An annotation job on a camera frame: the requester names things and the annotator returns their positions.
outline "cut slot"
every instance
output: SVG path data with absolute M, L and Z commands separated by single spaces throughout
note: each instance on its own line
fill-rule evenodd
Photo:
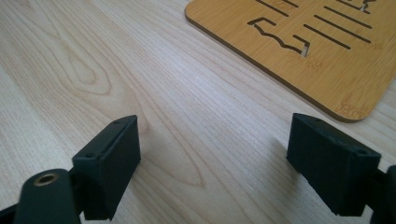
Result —
M 360 39 L 360 40 L 362 40 L 362 41 L 364 41 L 364 42 L 366 42 L 366 43 L 371 43 L 371 41 L 370 41 L 369 39 L 366 39 L 366 38 L 362 37 L 361 35 L 357 35 L 357 34 L 355 34 L 355 33 L 353 33 L 353 32 L 350 32 L 350 31 L 348 31 L 346 28 L 341 27 L 341 26 L 339 26 L 339 25 L 337 25 L 337 24 L 335 24 L 335 23 L 333 23 L 333 22 L 331 22 L 331 21 L 328 21 L 328 20 L 326 20 L 326 19 L 324 19 L 324 18 L 322 18 L 322 17 L 320 17 L 320 16 L 318 16 L 318 15 L 315 15 L 314 17 L 317 18 L 317 19 L 319 19 L 320 21 L 326 22 L 327 24 L 329 24 L 329 25 L 331 25 L 331 26 L 333 26 L 333 27 L 335 27 L 335 28 L 337 28 L 337 29 L 339 29 L 339 30 L 341 30 L 341 31 L 343 31 L 343 32 L 345 32 L 345 33 L 347 33 L 347 34 L 349 34 L 349 35 L 353 35 L 353 36 L 355 36 L 356 38 L 358 38 L 358 39 Z
M 358 11 L 361 11 L 361 8 L 360 8 L 360 7 L 353 6 L 352 4 L 349 4 L 349 3 L 344 2 L 344 1 L 342 1 L 342 0 L 335 0 L 335 1 L 337 1 L 337 2 L 339 2 L 339 3 L 342 3 L 342 4 L 346 5 L 346 6 L 355 8 L 355 9 L 358 10 Z M 364 12 L 364 13 L 366 13 L 366 14 L 370 14 L 370 12 L 369 12 L 369 11 L 366 11 L 365 9 L 364 9 L 362 12 Z
M 248 21 L 247 25 L 254 25 L 254 24 L 256 24 L 257 22 L 260 22 L 260 21 L 266 21 L 266 22 L 270 23 L 271 25 L 276 26 L 276 23 L 274 23 L 273 21 L 271 21 L 271 20 L 269 20 L 267 18 L 264 18 L 264 17 L 260 17 L 260 18 L 258 18 L 256 20 L 253 20 L 253 21 Z
M 304 43 L 304 46 L 303 46 L 303 49 L 301 50 L 300 55 L 306 58 L 306 56 L 308 55 L 308 50 L 309 50 L 309 47 L 311 44 L 308 41 L 302 39 L 301 37 L 299 37 L 297 35 L 294 35 L 293 37 Z
M 285 43 L 282 41 L 282 39 L 280 39 L 280 38 L 277 37 L 276 35 L 266 33 L 259 25 L 253 24 L 253 27 L 256 28 L 256 29 L 259 31 L 259 33 L 260 33 L 261 35 L 269 36 L 269 37 L 273 38 L 274 40 L 276 40 L 277 43 L 279 43 L 280 47 L 282 47 L 282 48 L 284 48 L 284 49 L 291 49 L 291 50 L 294 50 L 294 51 L 296 51 L 297 53 L 301 54 L 301 50 L 300 50 L 300 49 L 297 49 L 297 48 L 295 48 L 294 46 L 285 44 Z
M 309 30 L 312 31 L 312 32 L 317 33 L 318 35 L 321 35 L 321 36 L 325 37 L 326 39 L 332 41 L 333 43 L 335 43 L 335 44 L 337 44 L 337 45 L 339 45 L 339 46 L 341 46 L 341 47 L 343 47 L 343 48 L 345 48 L 345 49 L 350 49 L 350 46 L 348 46 L 348 45 L 342 43 L 342 42 L 339 41 L 339 40 L 336 40 L 336 39 L 332 38 L 332 37 L 329 36 L 329 35 L 326 35 L 326 34 L 322 33 L 321 31 L 315 29 L 314 27 L 312 27 L 312 26 L 310 26 L 310 25 L 304 24 L 304 27 L 307 28 L 307 29 L 309 29 Z
M 373 28 L 371 25 L 368 25 L 368 24 L 366 24 L 366 23 L 364 23 L 364 22 L 361 22 L 361 21 L 358 21 L 358 20 L 356 20 L 356 19 L 353 19 L 352 17 L 349 17 L 349 16 L 347 16 L 346 14 L 341 13 L 341 12 L 335 10 L 335 9 L 332 9 L 332 8 L 330 8 L 330 7 L 324 7 L 324 8 L 326 8 L 326 9 L 329 10 L 330 12 L 333 12 L 333 13 L 339 15 L 339 16 L 344 17 L 345 19 L 348 19 L 348 20 L 350 20 L 350 21 L 356 22 L 357 24 L 359 24 L 359 25 L 361 25 L 361 26 L 364 26 L 364 27 L 369 28 L 369 29 L 372 29 L 372 28 Z
M 289 1 L 289 0 L 282 0 L 282 1 L 284 1 L 285 3 L 291 5 L 292 7 L 298 7 L 296 4 L 292 3 L 292 2 Z
M 264 6 L 271 8 L 273 11 L 275 11 L 285 17 L 289 16 L 286 12 L 280 10 L 279 8 L 273 7 L 273 6 L 269 5 L 268 3 L 263 2 L 262 0 L 256 0 L 256 2 L 259 2 L 259 3 L 263 4 Z

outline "wood grain pattern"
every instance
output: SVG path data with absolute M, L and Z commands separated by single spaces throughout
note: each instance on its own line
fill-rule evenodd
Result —
M 200 33 L 187 1 L 0 1 L 0 209 L 111 120 L 142 161 L 112 223 L 368 223 L 337 217 L 287 163 L 291 115 L 325 119 L 396 163 L 396 84 L 334 121 Z M 90 223 L 108 223 L 107 221 Z
M 396 2 L 194 0 L 186 17 L 342 121 L 365 119 L 396 75 Z

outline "light wood grain surface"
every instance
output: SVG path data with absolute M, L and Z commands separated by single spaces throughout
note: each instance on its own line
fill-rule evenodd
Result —
M 368 223 L 369 208 L 332 214 L 288 164 L 291 115 L 325 119 L 386 171 L 396 83 L 369 118 L 337 122 L 187 23 L 188 3 L 0 1 L 0 209 L 136 114 L 142 161 L 112 223 Z

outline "laser-cut wooden board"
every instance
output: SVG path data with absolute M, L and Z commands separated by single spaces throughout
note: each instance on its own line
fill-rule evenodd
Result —
M 395 0 L 193 0 L 185 13 L 336 119 L 358 121 L 396 74 L 395 10 Z

